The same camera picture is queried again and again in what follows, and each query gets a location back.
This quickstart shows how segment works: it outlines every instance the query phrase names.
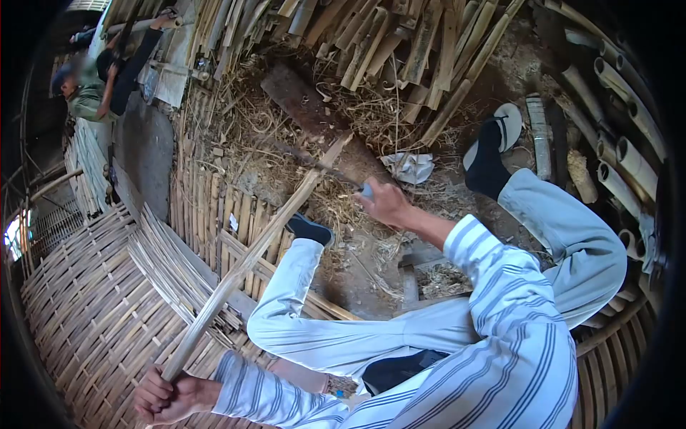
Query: foot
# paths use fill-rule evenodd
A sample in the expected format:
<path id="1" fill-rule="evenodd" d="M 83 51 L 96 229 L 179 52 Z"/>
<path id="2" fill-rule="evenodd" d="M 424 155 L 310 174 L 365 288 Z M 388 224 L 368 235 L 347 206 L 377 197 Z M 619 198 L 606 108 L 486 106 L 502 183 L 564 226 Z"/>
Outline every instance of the foot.
<path id="1" fill-rule="evenodd" d="M 152 28 L 153 30 L 159 30 L 165 23 L 173 21 L 174 19 L 176 19 L 177 16 L 178 13 L 174 8 L 164 8 L 160 11 L 157 18 L 155 18 L 155 21 L 152 21 L 152 24 L 150 24 L 150 28 Z"/>
<path id="2" fill-rule="evenodd" d="M 333 239 L 331 229 L 306 219 L 300 213 L 295 213 L 286 224 L 286 229 L 295 234 L 296 238 L 309 238 L 322 246 L 326 246 Z"/>
<path id="3" fill-rule="evenodd" d="M 484 122 L 479 131 L 479 145 L 474 162 L 466 169 L 464 183 L 480 194 L 498 201 L 498 195 L 510 180 L 510 173 L 500 159 L 500 127 L 495 120 Z"/>

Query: cap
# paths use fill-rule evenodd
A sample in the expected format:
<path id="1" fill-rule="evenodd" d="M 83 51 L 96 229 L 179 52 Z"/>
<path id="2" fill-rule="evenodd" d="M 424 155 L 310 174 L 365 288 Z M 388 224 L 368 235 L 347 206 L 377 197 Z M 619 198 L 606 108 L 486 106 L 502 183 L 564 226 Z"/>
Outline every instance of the cap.
<path id="1" fill-rule="evenodd" d="M 52 94 L 56 97 L 58 95 L 62 95 L 62 84 L 64 83 L 64 79 L 71 75 L 72 67 L 70 62 L 64 63 L 57 72 L 55 72 L 55 75 L 52 77 L 52 82 L 51 82 L 51 89 L 52 89 Z"/>

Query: concrete floor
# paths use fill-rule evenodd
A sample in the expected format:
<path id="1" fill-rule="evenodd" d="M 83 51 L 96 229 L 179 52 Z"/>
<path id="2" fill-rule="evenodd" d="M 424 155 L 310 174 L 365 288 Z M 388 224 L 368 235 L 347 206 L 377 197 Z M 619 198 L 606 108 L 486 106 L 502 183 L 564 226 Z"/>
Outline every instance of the concrete floor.
<path id="1" fill-rule="evenodd" d="M 172 124 L 157 108 L 145 104 L 140 93 L 135 91 L 129 98 L 126 113 L 115 126 L 113 138 L 115 158 L 126 171 L 131 185 L 157 218 L 166 222 L 169 172 L 174 157 Z"/>

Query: white paper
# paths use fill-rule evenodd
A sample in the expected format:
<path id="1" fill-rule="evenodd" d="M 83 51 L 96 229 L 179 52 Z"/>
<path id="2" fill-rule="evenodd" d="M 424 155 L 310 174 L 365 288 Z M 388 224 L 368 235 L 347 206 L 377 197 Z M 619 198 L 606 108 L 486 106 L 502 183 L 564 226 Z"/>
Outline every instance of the white paper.
<path id="1" fill-rule="evenodd" d="M 381 157 L 381 162 L 399 181 L 417 185 L 426 181 L 431 172 L 434 171 L 434 162 L 432 161 L 434 156 L 432 154 L 410 154 L 405 159 L 405 163 L 397 168 L 396 163 L 400 162 L 403 155 L 403 153 L 398 153 Z"/>
<path id="2" fill-rule="evenodd" d="M 231 216 L 228 217 L 228 223 L 231 224 L 231 229 L 234 231 L 238 231 L 238 221 L 236 220 L 236 217 L 231 214 Z"/>

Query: striped shirt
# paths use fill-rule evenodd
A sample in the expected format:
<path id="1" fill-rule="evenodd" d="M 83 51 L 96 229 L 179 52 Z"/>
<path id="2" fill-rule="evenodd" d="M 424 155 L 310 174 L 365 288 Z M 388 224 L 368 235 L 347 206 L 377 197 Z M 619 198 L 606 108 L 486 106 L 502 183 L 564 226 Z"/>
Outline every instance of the striped shirt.
<path id="1" fill-rule="evenodd" d="M 575 347 L 538 261 L 472 215 L 443 249 L 472 280 L 481 341 L 353 410 L 229 351 L 215 372 L 223 387 L 213 412 L 284 429 L 564 428 L 576 402 Z"/>

